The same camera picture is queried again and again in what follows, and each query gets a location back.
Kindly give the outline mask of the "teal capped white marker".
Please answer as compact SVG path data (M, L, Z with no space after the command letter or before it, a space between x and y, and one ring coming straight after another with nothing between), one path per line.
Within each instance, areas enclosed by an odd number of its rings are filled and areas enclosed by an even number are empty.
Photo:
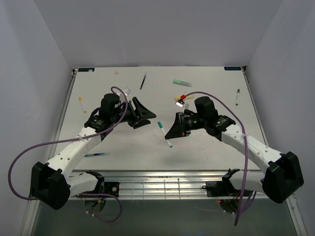
M169 139L166 139L166 137L165 137L165 136L166 136L166 132L165 132L165 130L164 130L164 127L163 127L162 123L161 123L160 121L158 121L157 124L158 124L158 126L159 126L159 128L160 128L160 130L161 130L161 132L162 132L162 134L163 134L163 136L164 136L164 139L166 140L168 146L169 146L170 148L173 148L173 145L171 144L170 140L169 140Z

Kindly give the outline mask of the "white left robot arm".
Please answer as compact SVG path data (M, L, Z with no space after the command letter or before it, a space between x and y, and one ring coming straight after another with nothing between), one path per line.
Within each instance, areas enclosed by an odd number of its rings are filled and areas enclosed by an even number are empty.
M54 210L62 208L72 196L84 193L100 196L104 192L104 177L94 171L72 176L79 162L99 145L117 123L126 122L133 129L150 124L156 114L134 97L121 102L113 93L104 95L101 105L92 111L76 141L70 142L46 163L37 162L31 171L31 195Z

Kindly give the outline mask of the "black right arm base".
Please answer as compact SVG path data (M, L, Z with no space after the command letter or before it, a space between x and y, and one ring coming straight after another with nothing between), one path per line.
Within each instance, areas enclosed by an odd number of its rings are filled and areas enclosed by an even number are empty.
M208 197L234 196L237 190L223 181L207 181L201 187Z

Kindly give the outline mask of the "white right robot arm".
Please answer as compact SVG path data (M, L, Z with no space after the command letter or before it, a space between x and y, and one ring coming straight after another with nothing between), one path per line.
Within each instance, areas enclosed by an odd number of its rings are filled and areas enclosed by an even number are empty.
M203 96L194 103L196 112L185 110L175 114L174 124L165 139L187 137L193 130L205 129L210 136L247 155L260 169L260 173L249 172L246 181L243 181L244 171L228 170L221 181L208 186L212 196L255 191L281 204L304 184L300 163L294 153L282 153L246 136L233 119L218 114L210 98Z

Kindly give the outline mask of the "yellow highlighter pen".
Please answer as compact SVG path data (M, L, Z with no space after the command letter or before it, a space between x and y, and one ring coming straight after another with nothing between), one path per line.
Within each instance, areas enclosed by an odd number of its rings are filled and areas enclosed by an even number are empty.
M194 98L194 95L189 95L189 96L184 96L184 95L182 95L182 96L177 96L177 97L175 97L174 99L175 99L175 101L178 101L178 100L187 100L187 99L193 99Z

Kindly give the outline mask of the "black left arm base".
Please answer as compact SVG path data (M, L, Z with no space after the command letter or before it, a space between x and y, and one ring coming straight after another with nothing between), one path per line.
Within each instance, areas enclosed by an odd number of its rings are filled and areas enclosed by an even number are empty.
M113 195L115 197L119 197L120 183L119 182L103 182L100 185L100 193Z

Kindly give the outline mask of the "green capped white marker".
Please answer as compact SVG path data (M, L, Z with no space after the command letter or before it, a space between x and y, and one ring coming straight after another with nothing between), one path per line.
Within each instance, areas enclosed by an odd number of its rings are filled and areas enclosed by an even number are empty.
M235 106L239 105L239 95L240 95L240 89L237 89Z

